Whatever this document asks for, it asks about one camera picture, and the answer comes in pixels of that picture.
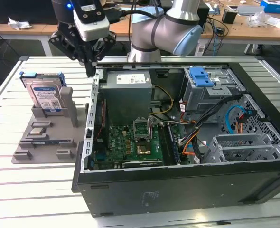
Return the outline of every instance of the motherboard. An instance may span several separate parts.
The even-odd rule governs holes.
[[[98,151],[95,156],[98,168],[137,168],[179,163],[179,126],[147,123],[110,126],[107,148]]]

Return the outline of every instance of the blue box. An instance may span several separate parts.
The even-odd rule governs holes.
[[[262,0],[260,5],[265,13],[280,13],[280,1]]]

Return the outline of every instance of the dark floor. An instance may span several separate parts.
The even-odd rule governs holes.
[[[7,43],[0,41],[0,85],[7,77],[11,69],[16,64],[19,57],[7,47]],[[33,40],[12,40],[10,45],[18,52],[21,56],[44,56],[44,51],[40,41]],[[126,49],[128,49],[128,43],[125,43],[126,48],[122,48],[122,42],[118,42],[116,46],[111,50],[109,55],[125,55]],[[246,45],[239,44],[223,44],[218,52],[218,56],[245,56],[244,49]],[[63,54],[52,48],[54,55],[63,56]],[[211,56],[213,52],[207,51],[205,56]],[[265,45],[261,55],[263,58],[280,74],[280,46]]]

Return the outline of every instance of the hard drive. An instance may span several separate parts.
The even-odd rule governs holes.
[[[61,87],[66,86],[63,73],[37,74],[20,72],[20,79],[28,90],[35,108],[47,112],[60,112],[66,108],[60,97]]]

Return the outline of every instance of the slotted metal table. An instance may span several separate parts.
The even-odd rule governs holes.
[[[163,57],[171,62],[239,62],[280,111],[280,75],[254,57]],[[104,62],[126,62],[106,57]],[[92,80],[78,62],[66,57],[29,57],[19,61],[0,87],[0,227],[276,227],[280,228],[280,194],[260,205],[197,209],[92,218],[80,193],[72,193],[74,164],[11,163],[29,122],[32,100],[19,72],[62,71],[77,106],[90,98]]]

